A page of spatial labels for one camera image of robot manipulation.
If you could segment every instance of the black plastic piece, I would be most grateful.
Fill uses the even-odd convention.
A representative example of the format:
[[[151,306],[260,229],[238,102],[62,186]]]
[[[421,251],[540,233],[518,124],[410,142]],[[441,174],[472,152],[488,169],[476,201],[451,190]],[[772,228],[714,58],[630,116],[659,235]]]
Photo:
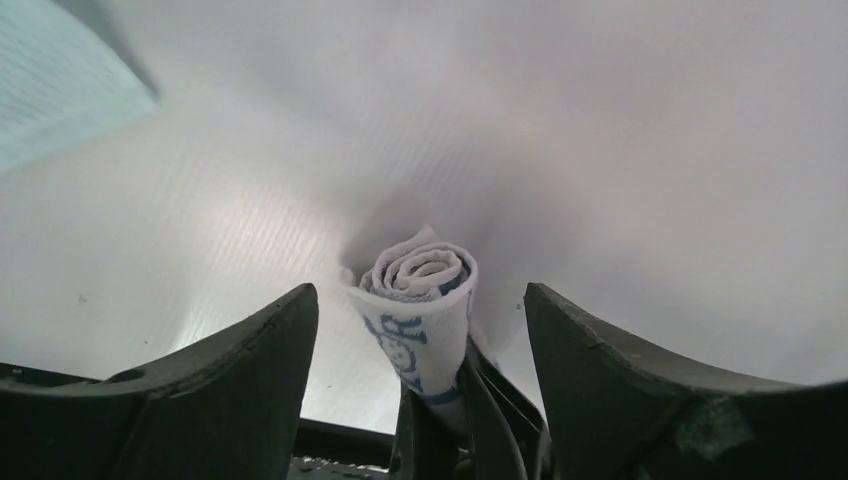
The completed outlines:
[[[402,387],[390,478],[553,478],[550,437],[538,410],[470,341],[457,382],[465,401],[467,438],[452,435]]]
[[[528,286],[525,306],[563,478],[848,478],[848,384],[801,388],[711,367],[544,285]]]
[[[393,439],[384,433],[301,419],[288,480],[387,480]]]
[[[0,476],[284,479],[317,327],[315,288],[302,285],[103,382],[2,365]]]

